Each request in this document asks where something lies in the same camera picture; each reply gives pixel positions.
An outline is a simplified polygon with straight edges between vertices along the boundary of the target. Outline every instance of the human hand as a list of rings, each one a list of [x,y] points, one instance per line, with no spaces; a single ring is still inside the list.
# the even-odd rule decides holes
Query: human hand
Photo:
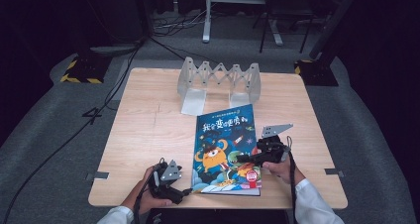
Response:
[[[282,163],[270,163],[264,162],[262,164],[264,168],[267,168],[272,174],[277,175],[283,179],[287,184],[290,184],[290,158],[287,157],[286,161]],[[305,175],[296,167],[294,171],[295,184],[305,179]]]
[[[143,179],[140,180],[137,185],[133,188],[130,194],[126,197],[126,199],[121,203],[122,206],[126,206],[130,208],[133,212],[134,204],[136,203],[136,198],[139,195],[139,192],[142,190],[143,185],[145,184],[146,180],[148,179],[149,175],[153,172],[153,167],[149,167]],[[149,191],[148,187],[146,186],[145,191],[143,193],[142,199],[140,200],[140,214],[144,214],[150,211],[152,208],[164,207],[169,206],[172,204],[172,201],[169,199],[158,199],[152,197],[151,192]]]

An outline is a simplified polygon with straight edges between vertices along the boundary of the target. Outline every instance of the wooden table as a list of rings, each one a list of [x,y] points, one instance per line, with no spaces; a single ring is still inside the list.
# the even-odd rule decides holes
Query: wooden table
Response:
[[[179,69],[134,68],[128,79],[98,171],[108,179],[95,179],[89,202],[119,205],[147,167],[165,158],[182,166],[182,179],[173,187],[191,186],[196,117],[180,113],[176,93]],[[292,123],[280,134],[293,140],[292,152],[302,172],[333,208],[348,204],[339,177],[325,173],[334,168],[326,142],[299,75],[261,73],[262,94],[254,104],[256,132],[263,126]],[[208,84],[204,113],[229,108],[229,84]],[[173,208],[291,208],[290,187],[262,169],[261,196],[190,194]]]

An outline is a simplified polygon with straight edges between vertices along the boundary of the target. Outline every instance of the white sleeve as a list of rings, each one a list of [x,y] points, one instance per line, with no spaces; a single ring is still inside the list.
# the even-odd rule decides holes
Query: white sleeve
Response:
[[[133,211],[128,207],[114,207],[98,221],[98,224],[128,224],[133,221],[133,215]]]
[[[299,224],[344,223],[306,178],[296,185],[295,215]]]

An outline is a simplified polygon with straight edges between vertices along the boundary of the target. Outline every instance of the red sticker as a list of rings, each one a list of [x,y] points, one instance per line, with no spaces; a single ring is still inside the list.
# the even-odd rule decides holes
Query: red sticker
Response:
[[[259,175],[255,170],[249,170],[247,172],[247,181],[250,183],[250,188],[257,187],[257,179]]]

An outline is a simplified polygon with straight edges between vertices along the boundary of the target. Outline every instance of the cartoon illustration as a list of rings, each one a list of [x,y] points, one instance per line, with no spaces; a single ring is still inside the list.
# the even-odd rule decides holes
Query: cartoon illustration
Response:
[[[226,169],[229,166],[227,165],[228,160],[226,159],[225,150],[228,148],[228,142],[224,139],[219,140],[223,144],[223,148],[219,148],[215,145],[205,146],[203,159],[199,158],[200,151],[195,154],[195,160],[197,162],[202,162],[204,165],[204,172],[208,172],[210,168],[217,166]]]
[[[238,155],[252,155],[257,151],[254,126],[251,104],[197,117],[193,191],[261,187],[260,167],[238,163],[237,159]]]

